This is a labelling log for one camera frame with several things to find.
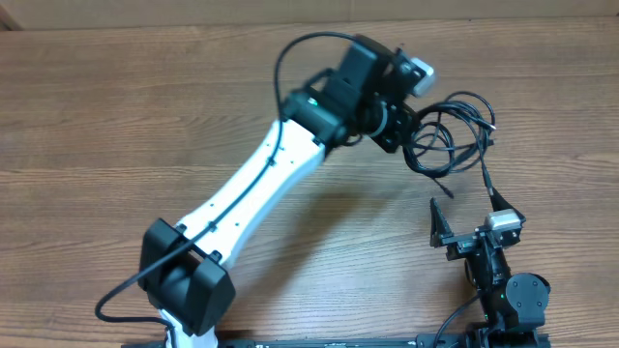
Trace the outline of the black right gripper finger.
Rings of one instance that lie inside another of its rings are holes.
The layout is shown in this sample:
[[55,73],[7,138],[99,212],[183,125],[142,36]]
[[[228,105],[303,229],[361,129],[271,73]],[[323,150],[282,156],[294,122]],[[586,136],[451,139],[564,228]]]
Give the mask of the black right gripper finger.
[[517,208],[510,204],[496,188],[491,188],[488,191],[490,203],[494,212],[513,210],[518,216],[521,223],[526,221],[526,217]]
[[454,233],[442,214],[438,201],[431,198],[429,206],[431,217],[429,245],[431,247],[443,247],[454,237]]

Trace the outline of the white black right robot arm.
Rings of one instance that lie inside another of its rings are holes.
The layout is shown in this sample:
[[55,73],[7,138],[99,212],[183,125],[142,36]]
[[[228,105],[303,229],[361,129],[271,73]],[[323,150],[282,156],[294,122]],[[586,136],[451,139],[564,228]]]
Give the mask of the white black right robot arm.
[[[462,259],[465,276],[476,295],[458,307],[432,338],[433,347],[548,347],[549,336],[539,334],[551,287],[542,276],[513,274],[504,250],[520,242],[526,217],[498,191],[490,195],[492,212],[474,232],[456,235],[436,199],[430,206],[432,247],[444,247],[449,261]],[[449,325],[470,305],[481,304],[484,320],[471,323],[464,333],[446,334]]]

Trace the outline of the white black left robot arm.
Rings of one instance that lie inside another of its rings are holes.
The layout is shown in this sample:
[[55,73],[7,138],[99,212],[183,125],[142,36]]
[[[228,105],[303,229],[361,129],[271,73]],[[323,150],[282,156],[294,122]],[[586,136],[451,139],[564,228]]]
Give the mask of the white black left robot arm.
[[357,35],[338,66],[277,96],[276,121],[223,187],[143,236],[137,283],[160,314],[165,345],[216,346],[215,327],[236,295],[229,271],[254,230],[334,149],[359,137],[388,153],[408,143],[419,119],[405,101],[433,81],[425,62]]

